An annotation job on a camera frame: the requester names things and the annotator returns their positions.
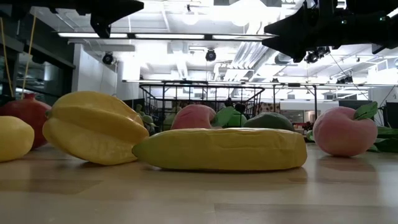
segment wooden floor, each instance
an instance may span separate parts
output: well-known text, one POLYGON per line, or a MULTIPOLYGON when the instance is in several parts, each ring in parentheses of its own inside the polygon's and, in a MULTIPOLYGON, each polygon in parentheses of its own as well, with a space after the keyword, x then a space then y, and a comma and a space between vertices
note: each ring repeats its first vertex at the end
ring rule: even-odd
POLYGON ((398 223, 398 156, 308 153, 300 169, 229 174, 101 167, 45 147, 0 164, 0 223, 398 223))

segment yellow fruit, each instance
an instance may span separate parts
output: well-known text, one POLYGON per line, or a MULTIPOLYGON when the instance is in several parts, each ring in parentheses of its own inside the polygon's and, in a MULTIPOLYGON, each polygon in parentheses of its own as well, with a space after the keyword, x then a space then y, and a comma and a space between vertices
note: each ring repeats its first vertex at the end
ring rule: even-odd
POLYGON ((115 165, 135 161, 131 149, 149 133, 139 115, 116 97, 78 91, 53 105, 43 135, 72 156, 115 165))
POLYGON ((0 116, 0 162, 21 158, 32 148, 33 128, 12 116, 0 116))
POLYGON ((307 159, 304 138, 278 129, 178 129, 156 134, 132 152, 166 169, 279 170, 307 159))

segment ceiling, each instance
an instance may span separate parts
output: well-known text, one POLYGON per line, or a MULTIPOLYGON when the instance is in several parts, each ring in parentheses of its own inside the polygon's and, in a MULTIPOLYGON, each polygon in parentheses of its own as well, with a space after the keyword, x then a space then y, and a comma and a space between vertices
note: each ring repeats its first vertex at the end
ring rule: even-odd
MULTIPOLYGON (((238 0, 229 6, 215 6, 214 0, 144 1, 143 10, 115 22, 112 32, 260 35, 264 26, 293 14, 303 0, 286 2, 290 4, 267 7, 260 0, 238 0), (187 11, 187 4, 191 5, 191 12, 187 11)), ((58 32, 93 31, 90 16, 79 16, 72 10, 58 12, 55 15, 47 8, 35 8, 31 13, 58 32)), ((289 58, 284 59, 283 55, 258 42, 84 40, 82 43, 87 51, 98 57, 104 55, 101 49, 106 46, 127 48, 133 45, 133 52, 115 52, 118 60, 135 57, 140 61, 145 79, 165 80, 174 79, 177 74, 191 80, 212 77, 224 81, 269 82, 276 77, 280 82, 335 83, 347 73, 354 77, 355 83, 364 83, 369 81, 370 72, 374 75, 374 71, 389 70, 390 76, 391 73, 396 75, 395 59, 398 58, 398 50, 383 50, 373 55, 370 45, 342 46, 317 63, 307 64, 292 63, 289 58), (207 49, 215 50, 217 58, 214 62, 205 60, 207 49), (276 57, 284 60, 283 65, 275 64, 276 57)), ((396 83, 398 79, 388 81, 396 83)))

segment red pomegranate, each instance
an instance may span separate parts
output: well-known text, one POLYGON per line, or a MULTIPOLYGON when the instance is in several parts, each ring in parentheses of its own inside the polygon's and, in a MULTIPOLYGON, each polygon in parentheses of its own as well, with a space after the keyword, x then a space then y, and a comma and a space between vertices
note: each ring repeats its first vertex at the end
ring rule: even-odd
POLYGON ((51 110, 51 106, 37 101, 34 93, 25 93, 23 100, 8 102, 0 108, 0 116, 14 116, 31 125, 35 131, 35 141, 32 149, 36 149, 47 143, 42 129, 47 120, 45 112, 51 110))

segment peach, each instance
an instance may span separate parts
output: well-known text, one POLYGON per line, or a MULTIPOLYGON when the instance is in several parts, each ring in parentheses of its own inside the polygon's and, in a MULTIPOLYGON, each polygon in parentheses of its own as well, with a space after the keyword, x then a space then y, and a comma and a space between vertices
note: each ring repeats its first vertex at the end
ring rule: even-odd
POLYGON ((216 112, 205 105, 188 105, 175 116, 171 129, 211 128, 216 112))
POLYGON ((318 146, 333 156, 351 157, 366 152, 377 138, 371 119, 354 120, 355 110, 332 108, 315 122, 313 137, 318 146))

